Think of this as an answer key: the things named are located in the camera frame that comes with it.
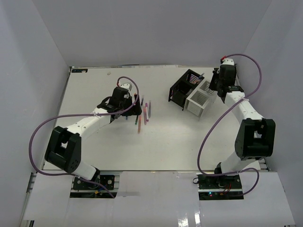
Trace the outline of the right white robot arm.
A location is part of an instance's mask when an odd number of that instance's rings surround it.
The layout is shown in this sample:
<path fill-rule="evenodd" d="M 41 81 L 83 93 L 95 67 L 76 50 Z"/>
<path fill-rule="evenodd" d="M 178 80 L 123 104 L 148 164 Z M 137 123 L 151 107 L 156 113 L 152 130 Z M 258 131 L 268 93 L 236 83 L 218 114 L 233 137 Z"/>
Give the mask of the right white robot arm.
<path fill-rule="evenodd" d="M 222 102 L 231 108 L 240 127 L 234 152 L 214 171 L 214 184 L 226 188 L 231 183 L 227 172 L 240 172 L 256 160 L 270 157 L 274 150 L 276 123 L 260 115 L 245 97 L 244 90 L 235 85 L 236 66 L 223 63 L 213 71 L 210 89 L 217 92 Z"/>

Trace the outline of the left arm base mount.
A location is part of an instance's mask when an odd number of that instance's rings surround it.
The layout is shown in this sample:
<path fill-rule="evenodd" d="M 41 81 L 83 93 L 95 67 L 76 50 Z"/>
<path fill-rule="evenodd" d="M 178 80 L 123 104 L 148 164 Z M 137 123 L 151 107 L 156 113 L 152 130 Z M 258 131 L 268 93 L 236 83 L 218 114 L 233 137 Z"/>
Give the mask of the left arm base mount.
<path fill-rule="evenodd" d="M 88 183 L 79 177 L 74 177 L 70 198 L 113 199 L 118 192 L 120 174 L 121 172 L 103 171 L 96 179 L 98 184 Z"/>

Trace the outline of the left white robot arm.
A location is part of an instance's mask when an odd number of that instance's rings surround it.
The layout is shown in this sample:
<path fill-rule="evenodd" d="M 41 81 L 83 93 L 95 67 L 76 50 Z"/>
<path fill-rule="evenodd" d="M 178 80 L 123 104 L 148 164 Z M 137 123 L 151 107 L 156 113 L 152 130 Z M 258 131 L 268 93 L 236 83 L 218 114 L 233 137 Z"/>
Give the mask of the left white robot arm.
<path fill-rule="evenodd" d="M 65 128 L 55 127 L 46 149 L 45 161 L 68 174 L 82 177 L 85 185 L 91 189 L 98 187 L 100 171 L 81 159 L 82 142 L 120 116 L 141 114 L 140 100 L 135 94 L 137 101 L 133 104 L 131 89 L 131 83 L 121 84 L 113 90 L 112 96 L 97 105 L 92 116 Z"/>

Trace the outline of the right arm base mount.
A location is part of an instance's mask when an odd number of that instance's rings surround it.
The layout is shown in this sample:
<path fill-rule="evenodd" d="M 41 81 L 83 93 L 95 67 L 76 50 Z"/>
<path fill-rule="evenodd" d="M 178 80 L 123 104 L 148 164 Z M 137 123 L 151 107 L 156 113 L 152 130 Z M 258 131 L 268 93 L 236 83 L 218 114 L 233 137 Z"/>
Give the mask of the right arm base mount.
<path fill-rule="evenodd" d="M 198 174 L 193 179 L 198 187 L 200 201 L 243 200 L 243 189 L 239 175 L 210 177 Z"/>

